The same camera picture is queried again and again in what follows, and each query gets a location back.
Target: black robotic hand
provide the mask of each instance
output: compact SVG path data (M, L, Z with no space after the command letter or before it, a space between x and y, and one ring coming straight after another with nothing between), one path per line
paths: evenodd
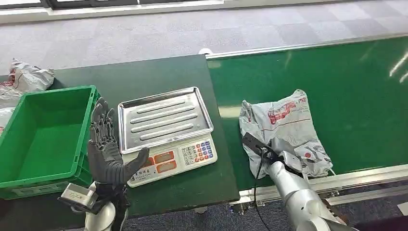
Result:
M114 109L109 110L107 102L100 97L92 111L88 159L91 174L96 182L121 185L126 184L146 163L149 148L140 150L136 159L124 165L115 139L114 113Z

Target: green bin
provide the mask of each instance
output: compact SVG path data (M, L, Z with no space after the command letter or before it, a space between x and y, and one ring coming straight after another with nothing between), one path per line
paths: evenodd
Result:
M26 93L0 136L0 198L92 183L87 157L95 86Z

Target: metal tray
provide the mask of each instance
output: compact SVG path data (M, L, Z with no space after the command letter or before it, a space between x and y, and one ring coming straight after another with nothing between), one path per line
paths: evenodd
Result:
M120 153L200 136L214 127L197 87L118 105Z

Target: crumpled plastic bag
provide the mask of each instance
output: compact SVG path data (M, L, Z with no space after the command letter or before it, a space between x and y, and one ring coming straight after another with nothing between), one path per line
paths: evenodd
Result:
M333 167L313 127L307 95L302 90L296 90L291 96L277 102L250 104L244 100L239 123L242 135L249 132L265 144L271 142L272 148L274 143L280 143L282 147L282 143L288 142L293 151L286 154L297 158L296 161L300 160L299 170L304 176L327 176ZM256 177L261 157L247 146L243 145L243 148L248 154L251 172ZM285 163L289 167L293 164L286 159ZM259 178L267 174L266 168L267 163L264 163Z
M9 122L12 114L14 112L14 107L0 108L0 136L4 131L7 123Z
M26 92L46 90L54 79L52 69L41 69L13 59L8 80L0 82L0 134L21 96Z

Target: scale keypad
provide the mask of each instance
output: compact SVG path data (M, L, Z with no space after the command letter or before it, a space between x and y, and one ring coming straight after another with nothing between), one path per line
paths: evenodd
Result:
M195 143L187 147L183 147L181 149L181 153L183 154L184 163L186 165L192 165L214 157L209 141Z

